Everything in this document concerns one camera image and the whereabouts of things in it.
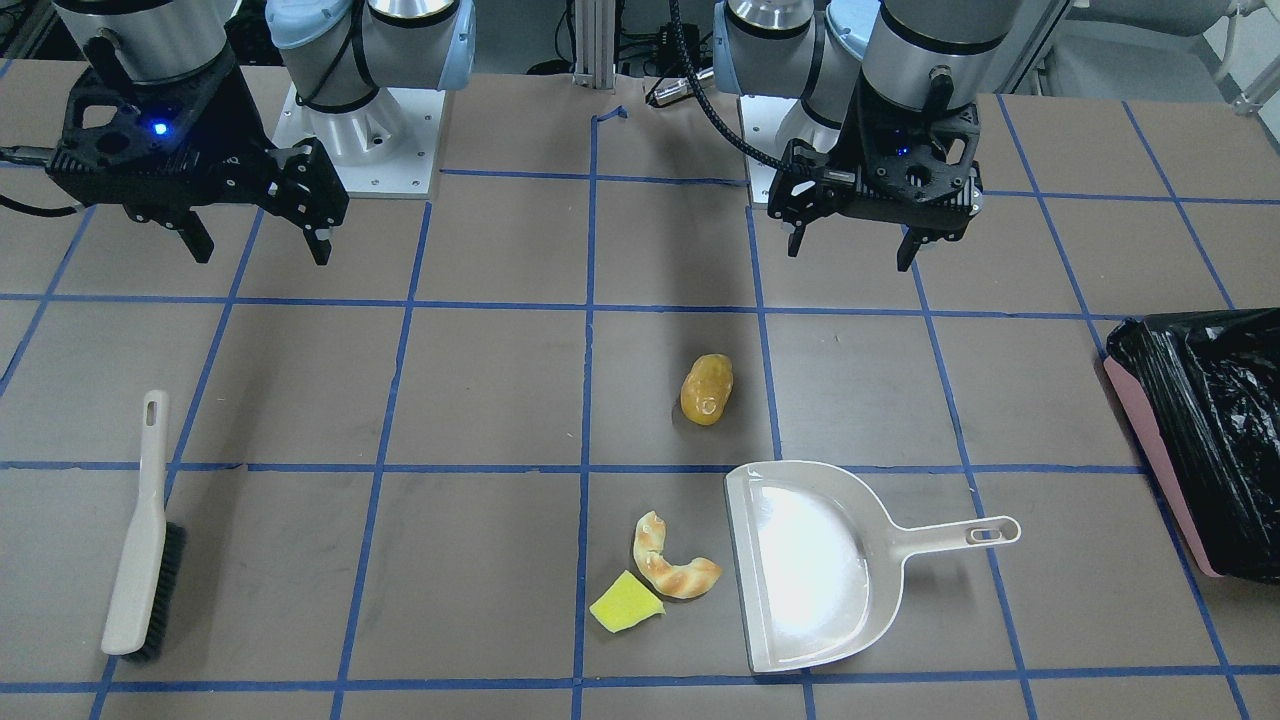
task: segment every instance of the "white brush handle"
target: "white brush handle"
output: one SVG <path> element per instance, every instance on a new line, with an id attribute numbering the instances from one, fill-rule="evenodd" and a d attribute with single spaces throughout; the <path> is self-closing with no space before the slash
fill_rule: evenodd
<path id="1" fill-rule="evenodd" d="M 164 556 L 165 429 L 169 395 L 152 389 L 142 401 L 142 457 L 138 498 L 115 570 L 115 588 L 106 610 L 102 652 L 128 655 L 142 647 L 151 623 L 160 560 Z"/>

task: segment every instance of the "white wall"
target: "white wall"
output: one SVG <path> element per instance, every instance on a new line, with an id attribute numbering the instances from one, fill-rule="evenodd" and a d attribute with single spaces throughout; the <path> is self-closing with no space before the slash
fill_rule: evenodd
<path id="1" fill-rule="evenodd" d="M 1248 87 L 1258 73 L 1262 72 L 1271 60 L 1280 54 L 1280 0 L 1271 0 L 1271 12 L 1257 10 L 1247 18 L 1240 18 L 1240 27 L 1235 36 L 1235 60 L 1231 67 L 1231 78 L 1242 88 Z M 1219 58 L 1226 49 L 1226 18 L 1204 33 Z M 1272 97 L 1261 111 L 1262 122 L 1271 129 L 1271 135 L 1280 137 L 1280 95 Z"/>

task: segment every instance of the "brush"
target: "brush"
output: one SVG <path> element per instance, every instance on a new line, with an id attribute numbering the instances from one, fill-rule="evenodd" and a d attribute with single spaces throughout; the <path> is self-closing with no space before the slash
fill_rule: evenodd
<path id="1" fill-rule="evenodd" d="M 160 655 L 187 539 L 186 530 L 164 518 L 169 395 L 152 389 L 143 397 L 142 407 L 138 497 L 102 630 L 102 652 L 131 662 L 147 662 Z"/>

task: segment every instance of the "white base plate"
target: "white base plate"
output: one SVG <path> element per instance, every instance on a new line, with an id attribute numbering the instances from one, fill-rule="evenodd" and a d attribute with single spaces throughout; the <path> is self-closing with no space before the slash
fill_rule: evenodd
<path id="1" fill-rule="evenodd" d="M 791 97 L 767 97 L 764 95 L 744 95 L 739 99 L 742 113 L 742 138 L 751 146 L 763 150 L 773 158 L 781 158 L 786 146 L 780 147 L 778 127 L 799 100 Z M 746 158 L 748 179 L 751 183 L 751 202 L 767 205 L 769 186 L 777 170 Z"/>
<path id="2" fill-rule="evenodd" d="M 425 199 L 435 179 L 440 150 L 440 128 L 444 119 L 444 91 L 390 88 L 406 115 L 412 136 L 397 149 L 396 155 L 372 165 L 334 165 L 342 186 L 352 197 L 403 197 Z M 298 113 L 297 90 L 291 85 L 284 96 L 280 122 L 275 126 L 271 142 L 291 147 L 310 133 L 302 128 Z"/>

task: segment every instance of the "black bristles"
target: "black bristles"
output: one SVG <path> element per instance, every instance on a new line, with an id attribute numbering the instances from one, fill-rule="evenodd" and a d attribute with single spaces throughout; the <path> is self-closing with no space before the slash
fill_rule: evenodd
<path id="1" fill-rule="evenodd" d="M 164 553 L 160 556 L 160 577 L 156 579 L 156 596 L 151 603 L 151 623 L 147 625 L 147 639 L 142 647 L 123 655 L 129 662 L 150 662 L 160 657 L 160 643 L 164 642 L 165 626 L 169 624 L 169 603 L 178 587 L 178 566 L 182 565 L 182 548 L 187 544 L 187 530 L 173 523 L 164 529 Z"/>

